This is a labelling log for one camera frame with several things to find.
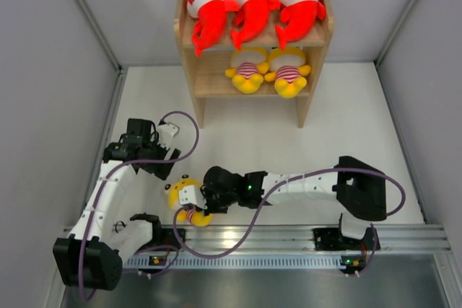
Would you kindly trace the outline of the yellow striped plush bottom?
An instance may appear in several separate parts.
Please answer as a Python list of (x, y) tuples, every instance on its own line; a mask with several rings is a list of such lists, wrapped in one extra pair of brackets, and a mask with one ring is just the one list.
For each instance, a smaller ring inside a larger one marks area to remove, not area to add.
[(206, 201), (201, 193), (201, 183), (188, 175), (173, 184), (165, 186), (167, 204), (173, 211), (182, 210), (175, 217), (180, 224), (190, 224), (197, 227), (208, 226), (212, 215), (206, 214)]

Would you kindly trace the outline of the yellow striped plush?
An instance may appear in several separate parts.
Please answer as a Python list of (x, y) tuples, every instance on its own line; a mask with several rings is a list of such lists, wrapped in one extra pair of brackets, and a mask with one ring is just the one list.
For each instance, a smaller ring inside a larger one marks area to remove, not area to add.
[(225, 71), (233, 86), (243, 94), (259, 90), (269, 70), (268, 51), (260, 47), (244, 47), (231, 55), (230, 67)]
[(201, 193), (201, 183), (188, 175), (173, 184), (165, 186), (167, 204), (173, 211), (182, 210), (175, 217), (180, 224), (190, 224), (197, 227), (208, 226), (212, 215), (206, 214), (206, 201)]
[(290, 46), (285, 50), (272, 48), (267, 63), (269, 71), (265, 74), (266, 82), (274, 84), (276, 93), (283, 98), (296, 97), (307, 84), (311, 66), (301, 48)]

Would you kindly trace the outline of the yellow striped plush top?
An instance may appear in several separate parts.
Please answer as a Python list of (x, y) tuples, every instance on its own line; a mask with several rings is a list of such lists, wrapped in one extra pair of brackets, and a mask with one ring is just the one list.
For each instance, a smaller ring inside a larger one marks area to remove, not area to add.
[(301, 48), (290, 46), (285, 50), (272, 48), (267, 63), (269, 71), (265, 74), (266, 82), (274, 84), (276, 93), (283, 98), (296, 97), (307, 84), (311, 66)]

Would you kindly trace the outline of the red shark plush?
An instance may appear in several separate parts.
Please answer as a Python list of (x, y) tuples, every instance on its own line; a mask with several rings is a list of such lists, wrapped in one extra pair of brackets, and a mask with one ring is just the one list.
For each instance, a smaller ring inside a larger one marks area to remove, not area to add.
[(230, 37), (236, 49), (256, 38), (266, 27), (272, 11), (280, 8), (279, 0), (234, 0), (239, 10), (233, 20)]
[(187, 0), (188, 14), (196, 20), (191, 34), (195, 54), (219, 42), (225, 33), (227, 14), (237, 12), (240, 6), (235, 0)]
[(280, 23), (275, 26), (279, 47), (285, 50), (288, 43), (302, 40), (313, 28), (317, 19), (326, 17), (321, 0), (279, 0), (282, 6)]

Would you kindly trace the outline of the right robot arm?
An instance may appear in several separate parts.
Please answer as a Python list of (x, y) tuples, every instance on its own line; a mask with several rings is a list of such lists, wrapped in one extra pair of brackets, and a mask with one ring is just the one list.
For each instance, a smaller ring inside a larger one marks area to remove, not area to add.
[(214, 166), (206, 172), (200, 191), (205, 214), (225, 214), (234, 204), (257, 209), (293, 201), (336, 201), (349, 212), (340, 217), (336, 231), (346, 248), (355, 247), (364, 236), (359, 225), (346, 221), (387, 218), (384, 173), (351, 156), (339, 157), (332, 169), (312, 176), (267, 171), (239, 175)]

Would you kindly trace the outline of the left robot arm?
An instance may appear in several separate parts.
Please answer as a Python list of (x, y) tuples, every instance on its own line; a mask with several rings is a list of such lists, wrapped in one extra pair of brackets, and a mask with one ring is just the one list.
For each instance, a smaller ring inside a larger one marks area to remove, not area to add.
[(53, 245), (65, 286), (112, 291), (123, 264), (140, 250), (173, 247), (158, 216), (136, 213), (116, 230), (117, 214), (139, 171), (166, 180), (179, 158), (172, 147), (179, 128), (173, 123), (130, 118), (126, 132), (103, 152), (95, 188), (78, 222)]

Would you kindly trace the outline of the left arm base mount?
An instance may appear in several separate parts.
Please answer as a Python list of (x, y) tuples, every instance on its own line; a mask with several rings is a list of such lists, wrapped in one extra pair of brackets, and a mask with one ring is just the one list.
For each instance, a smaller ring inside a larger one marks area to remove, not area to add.
[(154, 250), (179, 250), (180, 242), (185, 240), (185, 229), (164, 228), (161, 224), (142, 224), (129, 234), (128, 243), (130, 254), (139, 254)]

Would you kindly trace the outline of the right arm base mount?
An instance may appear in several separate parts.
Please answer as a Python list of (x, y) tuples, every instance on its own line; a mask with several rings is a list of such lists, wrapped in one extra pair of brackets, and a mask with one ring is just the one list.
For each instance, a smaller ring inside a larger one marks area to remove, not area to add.
[(380, 241), (375, 240), (375, 235), (371, 227), (366, 228), (362, 239), (352, 239), (342, 236), (338, 227), (315, 228), (313, 230), (314, 244), (316, 251), (360, 251), (366, 249), (372, 251), (380, 249)]

